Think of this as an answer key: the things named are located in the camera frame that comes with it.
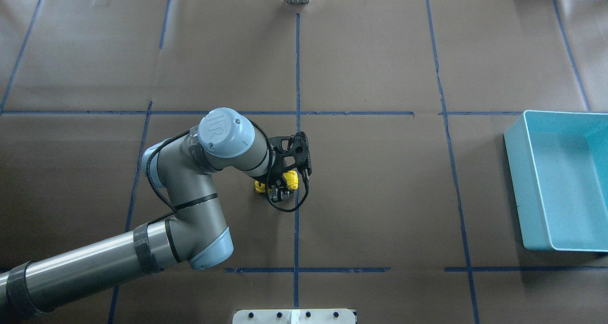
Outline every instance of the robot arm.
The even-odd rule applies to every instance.
[[[284,141],[287,149],[282,147]],[[295,163],[287,166],[286,157],[293,157]],[[291,189],[283,173],[297,169],[308,190],[312,172],[303,132],[269,139],[230,108],[212,110],[197,127],[150,147],[142,164],[152,188],[167,188],[170,200],[166,201],[174,217],[163,216],[128,233],[1,274],[2,320],[44,315],[182,261],[194,269],[215,266],[234,248],[213,173],[234,166],[264,183],[267,198],[272,194],[273,199],[284,200]]]

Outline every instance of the blue tape line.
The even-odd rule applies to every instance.
[[[299,273],[384,273],[390,267],[298,267]],[[226,268],[228,274],[293,273],[291,267]]]
[[[411,115],[415,116],[414,112],[302,112],[305,115]]]
[[[143,124],[142,140],[139,144],[139,155],[137,156],[137,167],[135,168],[135,178],[133,179],[133,188],[131,189],[131,199],[129,201],[129,211],[126,214],[126,223],[124,224],[124,232],[128,232],[131,227],[131,218],[133,217],[133,207],[135,205],[135,192],[137,191],[137,184],[139,183],[139,170],[142,163],[143,148],[146,143],[146,137],[148,136],[148,125],[150,124],[150,111],[152,110],[152,101],[148,104],[148,111],[146,112],[146,121]],[[108,324],[114,322],[114,311],[116,309],[116,301],[118,298],[119,287],[114,288],[112,294],[112,302],[110,303],[110,312],[108,314]]]
[[[300,13],[295,14],[295,126],[300,131]],[[295,192],[295,204],[300,202],[300,190]],[[300,209],[294,214],[294,309],[300,307]]]
[[[258,267],[258,268],[226,268],[228,274],[241,274],[241,273],[293,273],[294,269],[291,267]]]
[[[295,126],[300,131],[300,13],[295,14]]]
[[[447,112],[448,115],[482,115],[482,116],[488,116],[488,115],[498,115],[498,116],[502,116],[502,115],[508,115],[508,116],[519,116],[521,114],[523,114],[523,112]]]
[[[161,43],[158,45],[158,49],[162,49],[163,45],[165,45],[165,32],[167,31],[167,20],[169,19],[169,7],[171,6],[171,0],[167,0],[167,8],[165,8],[165,21],[162,23],[162,32],[161,32]]]
[[[435,72],[437,73],[437,86],[439,87],[439,94],[441,94],[441,110],[443,113],[443,125],[446,131],[447,139],[447,150],[450,155],[450,164],[452,165],[452,179],[454,181],[454,187],[456,188],[456,199],[458,200],[458,214],[460,215],[460,231],[462,233],[462,244],[465,251],[466,267],[468,268],[469,276],[469,291],[471,292],[471,305],[473,306],[473,318],[475,324],[479,324],[479,312],[477,310],[477,296],[475,294],[475,284],[473,282],[473,272],[471,268],[471,256],[469,254],[469,244],[466,237],[465,227],[465,214],[462,210],[462,199],[460,198],[460,186],[458,186],[458,175],[456,174],[456,160],[454,159],[454,149],[452,148],[452,138],[450,137],[449,123],[447,120],[447,106],[446,98],[443,93],[443,86],[441,85],[441,78],[439,77],[439,57],[437,55],[437,43],[435,42],[435,32],[433,28],[433,17],[430,12],[430,1],[426,0],[426,10],[428,15],[428,28],[430,29],[430,41],[433,45],[433,56],[435,59]]]
[[[114,288],[114,292],[112,293],[112,302],[110,303],[110,312],[108,313],[108,324],[113,324],[114,322],[114,312],[116,311],[116,301],[118,300],[118,291],[120,286],[116,286]]]
[[[34,23],[36,22],[36,18],[38,17],[38,12],[40,11],[40,4],[42,4],[42,0],[38,0],[38,4],[36,5],[36,10],[34,11],[34,15],[32,15],[32,21],[30,21],[30,27],[28,27],[28,31],[26,32],[26,37],[23,39],[21,49],[19,50],[19,55],[17,56],[17,61],[15,61],[15,66],[13,67],[13,73],[10,74],[9,84],[6,86],[6,90],[4,91],[4,97],[2,98],[2,103],[0,103],[0,114],[2,114],[2,112],[4,111],[4,105],[6,105],[6,101],[9,98],[10,89],[13,87],[13,81],[15,81],[15,75],[17,74],[17,69],[19,68],[19,63],[21,63],[21,58],[23,57],[23,53],[26,50],[26,46],[28,46],[28,40],[30,38],[30,34],[32,34],[32,28],[34,27]]]
[[[126,215],[126,224],[124,225],[124,232],[128,232],[131,227],[131,217],[133,216],[133,207],[135,205],[135,192],[137,192],[137,184],[139,183],[139,171],[142,164],[142,155],[146,144],[146,137],[148,136],[148,125],[150,124],[150,110],[152,109],[152,101],[148,105],[148,112],[146,114],[146,121],[143,124],[142,141],[139,144],[139,156],[137,157],[137,168],[135,168],[135,178],[133,179],[133,189],[131,189],[131,200],[129,202],[129,212]]]
[[[574,62],[574,57],[572,57],[572,51],[570,50],[568,38],[566,38],[566,33],[564,31],[564,25],[562,24],[562,17],[560,16],[560,8],[558,7],[557,0],[553,0],[553,8],[555,9],[555,16],[558,18],[558,25],[560,26],[560,32],[562,32],[562,39],[564,39],[564,45],[566,46],[566,52],[568,53],[568,58],[570,58],[570,64],[572,65],[572,69],[574,70],[574,75],[576,77],[576,84],[578,84],[580,94],[582,95],[582,101],[585,103],[585,108],[586,108],[587,112],[591,112],[591,108],[589,107],[589,101],[587,101],[587,94],[585,93],[585,89],[582,87],[582,82],[580,81],[580,75],[578,74],[578,69],[576,68],[576,63]]]
[[[384,273],[390,267],[309,267],[300,268],[300,273]]]
[[[23,115],[145,115],[142,110],[7,110],[4,114]]]
[[[447,273],[473,272],[560,272],[560,271],[608,271],[606,266],[499,266],[499,267],[446,267]]]
[[[243,115],[296,115],[297,111],[264,111],[264,110],[239,110]],[[23,115],[78,115],[78,114],[96,114],[96,115],[145,115],[148,114],[145,110],[7,110],[3,114],[23,114]],[[209,110],[154,110],[150,112],[152,115],[206,115]],[[411,115],[415,116],[414,112],[300,112],[299,115]]]

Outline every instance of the ur logo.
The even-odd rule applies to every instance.
[[[215,135],[222,135],[226,130],[226,119],[223,115],[210,119],[207,124],[207,131],[212,132],[210,139]]]

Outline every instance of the blue joint cap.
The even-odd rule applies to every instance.
[[[236,110],[230,108],[213,109],[202,118],[197,130],[202,148],[219,158],[234,158],[254,144],[254,125]]]
[[[233,251],[234,246],[232,246],[230,228],[226,228],[207,248],[195,257],[192,257],[188,262],[192,268],[202,270],[213,267],[228,259]]]
[[[146,164],[148,163],[148,159],[149,159],[150,155],[152,155],[152,152],[154,152],[154,150],[157,149],[158,146],[165,143],[166,140],[168,140],[168,139],[162,140],[161,142],[155,144],[154,146],[146,149],[146,151],[143,153],[141,170],[144,175],[146,173]],[[159,153],[156,153],[156,155],[154,156],[154,158],[152,158],[152,161],[150,162],[150,177],[152,177],[152,181],[154,182],[154,185],[156,185],[157,188],[165,188],[165,185],[163,185],[161,183],[161,179],[159,179],[159,177],[158,177],[158,167],[157,167],[158,155],[159,155]]]

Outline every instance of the black tape band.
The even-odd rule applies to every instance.
[[[167,233],[167,240],[169,241],[169,247],[171,248],[173,258],[177,263],[182,262],[182,259],[180,259],[180,256],[178,255],[178,250],[175,248],[175,242],[173,242],[173,235],[171,235],[171,225],[168,219],[165,220],[165,233]]]
[[[186,203],[176,205],[175,209],[176,210],[186,209],[186,208],[192,207],[193,205],[200,204],[200,203],[203,203],[204,201],[208,201],[208,200],[211,200],[211,199],[214,199],[217,197],[218,197],[218,194],[216,194],[216,193],[210,194],[209,196],[201,197],[199,199],[191,200]]]
[[[150,251],[150,242],[148,240],[148,224],[142,224],[133,230],[133,246],[135,254],[142,270],[147,274],[162,272],[162,269],[156,263],[152,251]]]
[[[39,317],[48,312],[41,311],[32,302],[26,281],[26,269],[34,261],[24,263],[10,270],[9,278],[6,282],[6,294],[13,308],[24,319]]]

